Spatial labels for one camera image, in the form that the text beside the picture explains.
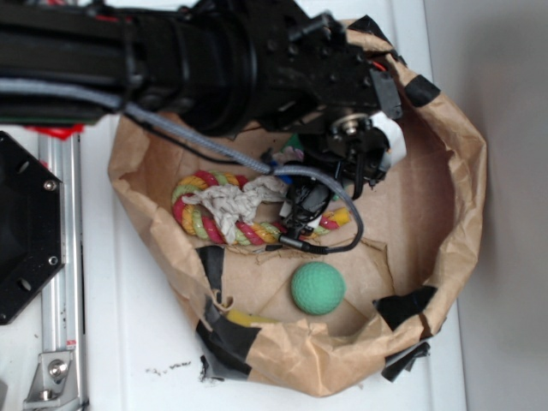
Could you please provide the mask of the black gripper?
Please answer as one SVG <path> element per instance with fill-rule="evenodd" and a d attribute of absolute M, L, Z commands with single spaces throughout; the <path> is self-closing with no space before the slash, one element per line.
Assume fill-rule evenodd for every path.
<path fill-rule="evenodd" d="M 321 170 L 341 186 L 354 186 L 357 200 L 364 186 L 374 187 L 389 169 L 406 157 L 399 124 L 383 111 L 352 114 L 333 122 L 325 134 L 301 134 L 304 165 Z M 331 203 L 335 191 L 310 176 L 291 176 L 281 213 L 287 236 L 310 235 Z"/>

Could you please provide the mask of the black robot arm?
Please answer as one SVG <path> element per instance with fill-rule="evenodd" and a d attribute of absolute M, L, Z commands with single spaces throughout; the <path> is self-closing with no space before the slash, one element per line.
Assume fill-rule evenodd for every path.
<path fill-rule="evenodd" d="M 298 134 L 306 164 L 350 180 L 354 197 L 407 153 L 395 82 L 330 13 L 310 17 L 293 1 L 2 2 L 2 122 L 71 128 L 142 111 L 208 136 L 250 122 Z"/>

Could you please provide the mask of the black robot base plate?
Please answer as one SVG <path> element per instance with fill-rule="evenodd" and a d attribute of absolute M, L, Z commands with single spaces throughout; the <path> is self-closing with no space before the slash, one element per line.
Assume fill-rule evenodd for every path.
<path fill-rule="evenodd" d="M 63 184 L 1 133 L 1 324 L 8 325 L 63 267 Z"/>

